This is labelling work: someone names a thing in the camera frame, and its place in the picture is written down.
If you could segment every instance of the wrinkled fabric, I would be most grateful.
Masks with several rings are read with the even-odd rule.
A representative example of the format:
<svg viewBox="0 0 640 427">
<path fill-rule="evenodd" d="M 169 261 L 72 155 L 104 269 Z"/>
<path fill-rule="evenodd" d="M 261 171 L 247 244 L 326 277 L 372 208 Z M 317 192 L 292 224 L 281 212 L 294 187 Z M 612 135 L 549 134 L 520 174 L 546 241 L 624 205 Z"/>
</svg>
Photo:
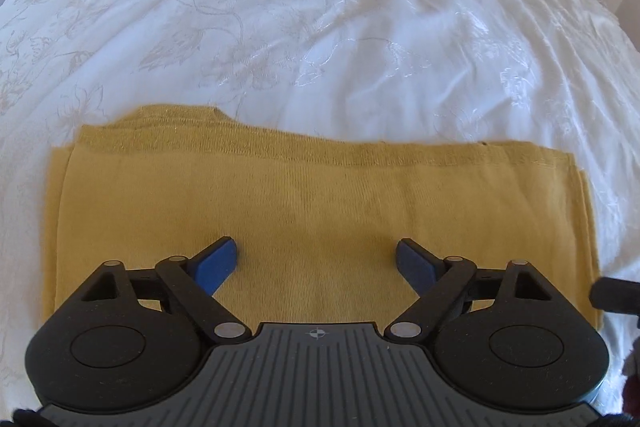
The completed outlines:
<svg viewBox="0 0 640 427">
<path fill-rule="evenodd" d="M 529 140 L 591 180 L 602 270 L 640 279 L 640 55 L 596 0 L 7 0 L 0 7 L 0 412 L 34 407 L 50 147 L 148 103 L 343 140 Z M 631 318 L 607 317 L 620 409 Z"/>
</svg>

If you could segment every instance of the floral pattern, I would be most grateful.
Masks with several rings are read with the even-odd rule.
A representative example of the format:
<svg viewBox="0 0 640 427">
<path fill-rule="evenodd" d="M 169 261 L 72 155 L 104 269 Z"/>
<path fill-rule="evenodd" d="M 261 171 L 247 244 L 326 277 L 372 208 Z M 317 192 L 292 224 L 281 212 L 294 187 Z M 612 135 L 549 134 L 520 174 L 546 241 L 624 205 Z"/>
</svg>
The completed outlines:
<svg viewBox="0 0 640 427">
<path fill-rule="evenodd" d="M 638 279 L 640 54 L 595 0 L 6 0 L 0 417 L 34 407 L 50 147 L 147 103 L 346 140 L 532 140 L 586 169 L 605 273 Z M 632 329 L 611 320 L 612 372 Z M 615 409 L 615 379 L 601 399 Z"/>
</svg>

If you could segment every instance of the folded yellow garment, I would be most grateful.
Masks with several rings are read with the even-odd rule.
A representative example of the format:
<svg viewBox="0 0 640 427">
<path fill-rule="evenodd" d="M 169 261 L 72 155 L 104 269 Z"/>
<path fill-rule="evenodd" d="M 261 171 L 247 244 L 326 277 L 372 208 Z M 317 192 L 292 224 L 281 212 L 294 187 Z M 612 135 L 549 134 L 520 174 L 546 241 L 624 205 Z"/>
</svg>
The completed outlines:
<svg viewBox="0 0 640 427">
<path fill-rule="evenodd" d="M 216 298 L 249 327 L 384 328 L 416 299 L 394 257 L 411 237 L 480 267 L 528 259 L 597 323 L 585 179 L 526 142 L 344 143 L 143 107 L 53 151 L 44 227 L 45 316 L 105 260 L 152 267 L 230 235 L 239 265 Z"/>
</svg>

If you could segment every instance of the gray ribbed plate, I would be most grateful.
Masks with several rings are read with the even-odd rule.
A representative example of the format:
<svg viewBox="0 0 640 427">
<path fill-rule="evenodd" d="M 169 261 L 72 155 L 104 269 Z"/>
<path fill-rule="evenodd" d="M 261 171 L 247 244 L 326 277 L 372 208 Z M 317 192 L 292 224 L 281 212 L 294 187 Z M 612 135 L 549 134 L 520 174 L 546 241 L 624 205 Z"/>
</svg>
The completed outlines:
<svg viewBox="0 0 640 427">
<path fill-rule="evenodd" d="M 48 406 L 60 427 L 585 427 L 588 405 L 545 415 L 505 413 L 450 388 L 416 346 L 370 324 L 266 324 L 212 351 L 173 396 L 138 411 L 87 415 Z"/>
</svg>

